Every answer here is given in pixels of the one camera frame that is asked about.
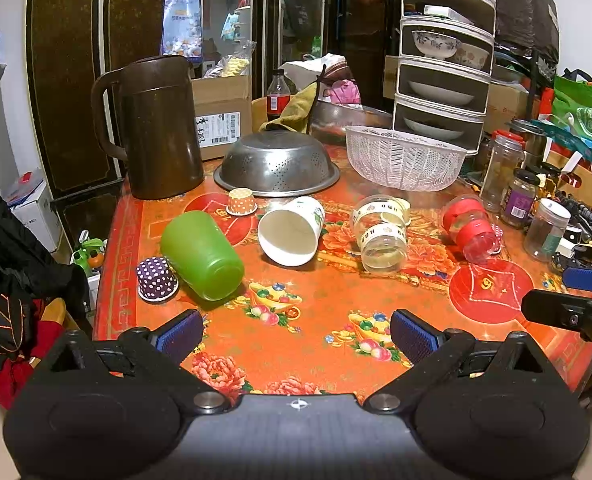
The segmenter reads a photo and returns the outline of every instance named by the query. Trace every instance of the white plastic basket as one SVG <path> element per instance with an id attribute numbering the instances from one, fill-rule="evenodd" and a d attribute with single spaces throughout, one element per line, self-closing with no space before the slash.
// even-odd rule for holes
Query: white plastic basket
<path id="1" fill-rule="evenodd" d="M 352 167 L 376 184 L 405 191 L 448 187 L 467 150 L 405 132 L 346 126 L 347 156 Z"/>

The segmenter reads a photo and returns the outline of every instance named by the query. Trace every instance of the pitcher handle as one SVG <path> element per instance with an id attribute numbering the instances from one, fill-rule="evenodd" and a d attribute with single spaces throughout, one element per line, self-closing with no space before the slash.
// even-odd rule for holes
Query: pitcher handle
<path id="1" fill-rule="evenodd" d="M 113 84 L 119 82 L 120 71 L 112 70 L 100 76 L 92 85 L 92 116 L 94 118 L 94 131 L 96 138 L 103 151 L 113 158 L 127 160 L 127 152 L 124 148 L 116 146 L 109 140 L 109 132 L 107 131 L 107 123 L 105 122 L 105 104 L 103 103 L 103 93 Z"/>

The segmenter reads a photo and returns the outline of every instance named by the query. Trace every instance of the floral tablecloth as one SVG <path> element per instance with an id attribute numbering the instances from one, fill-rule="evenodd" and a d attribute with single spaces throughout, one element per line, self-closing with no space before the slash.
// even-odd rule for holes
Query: floral tablecloth
<path id="1" fill-rule="evenodd" d="M 112 339 L 132 327 L 156 328 L 189 307 L 204 320 L 200 346 L 183 367 L 231 399 L 240 394 L 354 392 L 363 399 L 410 368 L 391 342 L 390 315 L 406 308 L 443 330 L 457 327 L 479 339 L 503 340 L 512 330 L 534 336 L 571 388 L 592 365 L 592 344 L 575 333 L 530 323 L 520 312 L 534 287 L 564 290 L 559 277 L 522 250 L 523 234 L 504 224 L 502 251 L 484 266 L 465 262 L 438 227 L 440 208 L 471 191 L 453 184 L 443 192 L 398 192 L 361 178 L 343 148 L 328 148 L 341 170 L 337 184 L 314 195 L 326 218 L 316 257 L 297 269 L 281 267 L 262 252 L 258 211 L 233 218 L 227 194 L 212 179 L 220 161 L 205 163 L 206 178 L 182 196 L 143 202 L 126 190 L 114 216 L 100 283 L 96 339 Z M 362 269 L 348 225 L 354 204 L 371 194 L 395 193 L 412 205 L 406 268 L 389 278 Z M 136 292 L 135 267 L 160 255 L 160 235 L 188 210 L 210 213 L 246 273 L 228 301 L 207 303 L 186 286 L 164 304 L 148 304 Z"/>

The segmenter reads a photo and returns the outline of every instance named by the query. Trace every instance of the barcode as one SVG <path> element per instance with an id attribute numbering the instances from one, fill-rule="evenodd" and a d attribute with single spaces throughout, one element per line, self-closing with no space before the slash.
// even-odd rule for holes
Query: barcode
<path id="1" fill-rule="evenodd" d="M 230 117 L 230 137 L 236 137 L 236 116 Z"/>
<path id="2" fill-rule="evenodd" d="M 517 207 L 512 208 L 512 216 L 515 216 L 516 218 L 524 218 L 526 212 L 527 211 L 524 209 L 518 209 Z"/>

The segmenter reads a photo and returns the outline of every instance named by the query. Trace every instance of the brown plastic jug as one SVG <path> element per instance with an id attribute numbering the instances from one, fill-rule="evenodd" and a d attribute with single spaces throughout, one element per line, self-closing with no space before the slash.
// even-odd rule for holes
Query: brown plastic jug
<path id="1" fill-rule="evenodd" d="M 132 195 L 160 200 L 204 179 L 194 95 L 182 56 L 142 59 L 100 76 L 92 86 L 94 129 L 107 155 L 125 160 Z M 109 139 L 103 93 L 118 87 L 119 131 L 125 148 Z"/>

